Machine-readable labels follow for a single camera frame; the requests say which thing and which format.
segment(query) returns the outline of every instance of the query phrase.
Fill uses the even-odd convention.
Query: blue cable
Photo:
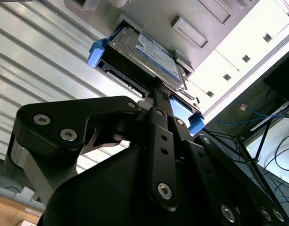
[[[263,119],[265,119],[265,118],[266,118],[266,117],[258,118],[258,119],[245,120],[245,121],[239,121],[239,122],[232,122],[232,123],[222,122],[222,121],[220,121],[220,120],[216,120],[216,121],[217,121],[219,124],[221,124],[221,125],[233,126],[233,125],[240,125],[240,124],[243,124],[243,123],[246,123],[246,122],[249,122],[249,121],[263,120]]]
[[[239,106],[242,106],[242,105],[243,105],[242,103],[239,103],[239,102],[234,103],[234,104],[239,105]],[[257,112],[257,111],[254,110],[253,108],[248,107],[248,106],[246,107],[246,109],[248,109],[249,111],[251,111],[251,112],[254,113],[254,114],[257,114],[257,115],[259,115],[259,116],[263,116],[263,117],[274,117],[274,116],[280,116],[280,115],[282,114],[281,111],[278,112],[277,114],[274,114],[274,115],[262,114],[262,113],[260,113],[260,112]]]
[[[222,121],[220,121],[220,120],[216,120],[216,121],[217,121],[219,124],[221,124],[221,125],[226,125],[226,126],[241,125],[241,124],[246,123],[246,122],[249,122],[249,121],[264,120],[265,118],[268,118],[268,117],[281,117],[281,116],[283,116],[284,111],[286,110],[286,109],[283,109],[283,110],[279,111],[277,114],[274,114],[274,115],[265,115],[265,114],[261,114],[261,113],[255,111],[254,109],[252,109],[252,108],[250,108],[250,107],[247,107],[247,109],[248,109],[249,111],[257,114],[257,115],[262,116],[262,118],[245,120],[245,121],[239,121],[239,122],[232,122],[232,123],[222,122]]]

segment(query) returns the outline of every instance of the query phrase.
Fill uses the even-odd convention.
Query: metal enclosure
[[[94,12],[81,11],[74,0],[64,2],[106,37],[115,29],[121,13],[127,12],[144,25],[143,31],[149,37],[170,52],[179,51],[197,68],[259,0],[133,0],[121,9],[101,1]],[[184,34],[173,28],[177,17],[189,24],[180,24]],[[193,33],[204,37],[206,44],[200,47],[189,42],[186,36]]]

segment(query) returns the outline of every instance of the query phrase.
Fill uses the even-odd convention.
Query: black metal frame
[[[149,109],[127,97],[105,97],[18,111],[6,164],[10,174],[23,172],[22,181],[47,204],[39,225],[269,225],[262,210],[271,225],[289,225],[281,206],[211,139],[198,135],[193,141],[174,117],[166,91],[162,85],[151,89]],[[39,113],[51,123],[34,123]],[[63,128],[78,138],[61,139]],[[121,140],[129,140],[130,147],[80,175],[72,173],[81,153]],[[15,154],[24,158],[17,161]]]
[[[250,136],[252,136],[254,133],[256,133],[257,131],[259,131],[260,129],[262,129],[263,127],[265,127],[260,145],[258,147],[257,153],[255,155],[254,158],[251,157],[251,155],[249,154],[248,150],[246,149],[243,141],[246,140],[247,138],[245,138],[244,140],[241,139],[241,137],[232,137],[230,135],[226,135],[226,134],[220,134],[222,138],[226,138],[224,136],[229,136],[231,140],[234,140],[235,142],[237,142],[237,144],[240,146],[240,153],[238,153],[236,150],[234,150],[232,147],[230,147],[228,144],[226,144],[225,142],[223,142],[221,139],[219,139],[217,132],[210,132],[206,129],[204,129],[204,131],[210,135],[212,138],[214,138],[216,141],[218,141],[219,143],[221,143],[222,145],[224,145],[225,147],[227,147],[229,150],[231,150],[232,152],[234,152],[236,155],[242,157],[246,162],[241,162],[241,161],[237,161],[234,160],[234,162],[238,162],[238,163],[243,163],[249,166],[251,173],[253,174],[254,178],[258,181],[258,183],[260,184],[261,188],[264,190],[264,192],[269,195],[269,197],[273,200],[273,202],[275,202],[277,205],[281,205],[280,202],[278,201],[276,195],[274,194],[273,190],[270,188],[269,184],[267,183],[267,181],[265,180],[263,174],[261,173],[261,171],[259,170],[258,166],[257,166],[257,162],[258,162],[258,158],[259,155],[261,153],[261,150],[263,148],[264,145],[264,141],[265,138],[268,134],[270,125],[272,123],[272,118],[270,118],[267,122],[263,123],[261,126],[259,126],[258,128],[256,128],[254,131],[252,131],[250,133]]]

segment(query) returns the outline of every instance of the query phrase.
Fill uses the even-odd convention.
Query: sticker
[[[41,216],[41,213],[39,213],[39,212],[37,212],[35,210],[32,210],[32,209],[29,209],[29,208],[26,208],[25,211],[28,212],[28,213],[32,213],[33,215],[36,215],[36,216],[39,216],[39,217]]]
[[[137,51],[175,81],[181,82],[175,60],[169,52],[151,38],[139,35],[138,41],[142,46],[136,46]]]
[[[247,107],[248,107],[248,105],[242,104],[242,105],[239,107],[239,109],[240,109],[241,111],[244,111],[244,110],[247,109]]]

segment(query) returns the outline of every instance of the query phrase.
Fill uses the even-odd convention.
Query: hard drive
[[[185,68],[175,61],[173,55],[161,47],[144,32],[125,25],[111,38],[109,46],[132,61],[152,77],[159,77],[165,85],[188,96]]]

